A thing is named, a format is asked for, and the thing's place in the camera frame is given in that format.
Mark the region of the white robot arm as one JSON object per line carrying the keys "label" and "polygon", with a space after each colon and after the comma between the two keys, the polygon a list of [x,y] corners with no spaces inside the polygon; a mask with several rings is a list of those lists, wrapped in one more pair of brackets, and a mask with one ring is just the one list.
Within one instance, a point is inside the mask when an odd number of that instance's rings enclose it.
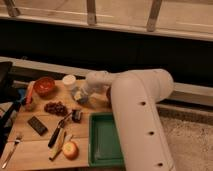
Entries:
{"label": "white robot arm", "polygon": [[92,71],[81,92],[89,96],[102,86],[111,87],[126,171],[176,171],[156,107],[173,92],[170,73],[164,69]]}

